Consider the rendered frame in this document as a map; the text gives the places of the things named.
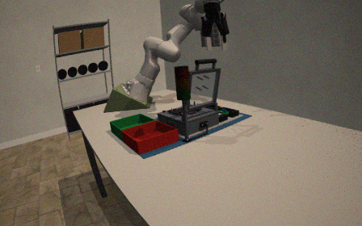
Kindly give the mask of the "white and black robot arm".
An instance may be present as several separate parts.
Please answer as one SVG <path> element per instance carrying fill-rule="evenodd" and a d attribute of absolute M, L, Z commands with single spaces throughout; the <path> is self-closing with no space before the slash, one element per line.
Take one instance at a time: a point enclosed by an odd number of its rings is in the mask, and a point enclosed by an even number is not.
<path fill-rule="evenodd" d="M 179 14 L 186 21 L 177 24 L 166 34 L 168 41 L 161 40 L 156 37 L 148 37 L 144 44 L 145 61 L 141 67 L 140 73 L 132 79 L 126 81 L 121 85 L 123 91 L 142 102 L 148 102 L 151 87 L 155 83 L 155 79 L 160 72 L 158 64 L 158 57 L 164 61 L 176 62 L 180 56 L 179 49 L 180 43 L 195 29 L 195 31 L 202 30 L 202 20 L 204 17 L 201 13 L 206 14 L 204 11 L 204 4 L 208 2 L 217 2 L 221 4 L 225 0 L 196 0 L 195 5 L 183 6 Z M 197 13 L 198 12 L 198 13 Z"/>

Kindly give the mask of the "red open-top bin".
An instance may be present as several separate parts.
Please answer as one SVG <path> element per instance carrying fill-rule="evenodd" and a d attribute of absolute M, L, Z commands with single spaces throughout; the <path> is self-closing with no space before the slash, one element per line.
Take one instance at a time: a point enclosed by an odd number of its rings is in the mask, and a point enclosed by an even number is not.
<path fill-rule="evenodd" d="M 179 141 L 178 128 L 157 120 L 121 130 L 121 133 L 123 142 L 139 155 Z"/>

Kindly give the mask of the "green bin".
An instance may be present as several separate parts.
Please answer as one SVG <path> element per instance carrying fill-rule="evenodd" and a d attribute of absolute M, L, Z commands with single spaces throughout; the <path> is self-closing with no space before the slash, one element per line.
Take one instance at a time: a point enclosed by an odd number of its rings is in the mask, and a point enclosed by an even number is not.
<path fill-rule="evenodd" d="M 127 128 L 132 128 L 131 126 L 136 127 L 138 125 L 153 122 L 155 120 L 156 119 L 152 119 L 146 115 L 137 114 L 137 115 L 132 115 L 132 116 L 125 117 L 122 119 L 110 121 L 110 126 L 111 126 L 112 132 L 116 136 L 118 136 L 121 140 L 123 140 L 121 130 L 124 130 Z"/>

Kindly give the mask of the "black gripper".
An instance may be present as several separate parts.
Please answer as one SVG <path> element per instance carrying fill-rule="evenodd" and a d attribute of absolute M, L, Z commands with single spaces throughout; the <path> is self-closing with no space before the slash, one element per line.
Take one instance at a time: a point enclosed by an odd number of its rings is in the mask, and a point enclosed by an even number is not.
<path fill-rule="evenodd" d="M 208 2 L 204 4 L 204 11 L 206 12 L 206 15 L 204 17 L 201 17 L 202 36 L 205 36 L 207 51 L 212 50 L 210 35 L 213 23 L 216 23 L 217 28 L 220 32 L 221 50 L 227 50 L 225 36 L 229 34 L 229 28 L 226 21 L 226 13 L 221 13 L 220 10 L 221 10 L 220 4 L 217 2 Z"/>

